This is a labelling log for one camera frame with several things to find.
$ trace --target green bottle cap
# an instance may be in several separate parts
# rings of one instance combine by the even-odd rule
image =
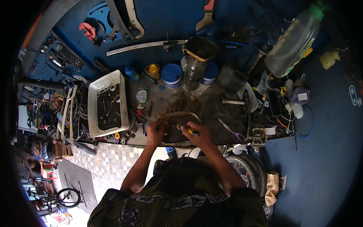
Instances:
[[[317,3],[311,3],[309,6],[310,13],[318,20],[321,21],[324,17],[324,11],[330,9],[329,6],[318,1]]]

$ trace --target blue floor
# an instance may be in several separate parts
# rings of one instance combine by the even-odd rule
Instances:
[[[323,69],[319,57],[333,48],[329,45],[297,73],[306,73],[311,90],[307,104],[315,116],[312,135],[276,139],[264,147],[268,168],[287,175],[286,189],[274,207],[278,226],[327,226],[348,195],[359,165],[363,108],[352,104],[349,86],[355,86],[357,97],[362,88],[358,80],[349,84],[344,78],[342,61]],[[303,118],[295,122],[296,130],[307,135],[312,127],[310,111],[304,107]]]

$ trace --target blue container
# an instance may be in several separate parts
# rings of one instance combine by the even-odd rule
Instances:
[[[131,65],[125,66],[125,73],[136,82],[141,80],[140,74]]]
[[[177,88],[182,80],[183,71],[177,64],[167,64],[161,70],[161,78],[168,88]]]
[[[202,81],[200,82],[203,85],[210,85],[217,78],[219,74],[218,65],[214,62],[207,62],[207,69],[204,72]]]

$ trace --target smartphone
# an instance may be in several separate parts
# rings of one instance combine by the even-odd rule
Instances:
[[[277,92],[275,90],[268,90],[267,97],[273,117],[281,116],[280,102],[278,101]]]

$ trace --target white plastic basket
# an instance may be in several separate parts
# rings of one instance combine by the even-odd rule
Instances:
[[[112,84],[120,84],[120,110],[121,110],[121,128],[114,127],[107,130],[101,130],[98,127],[97,119],[97,95],[100,91],[108,88]],[[88,87],[88,127],[91,137],[101,137],[129,128],[129,117],[127,115],[125,78],[120,70],[113,71],[100,79],[92,82]]]

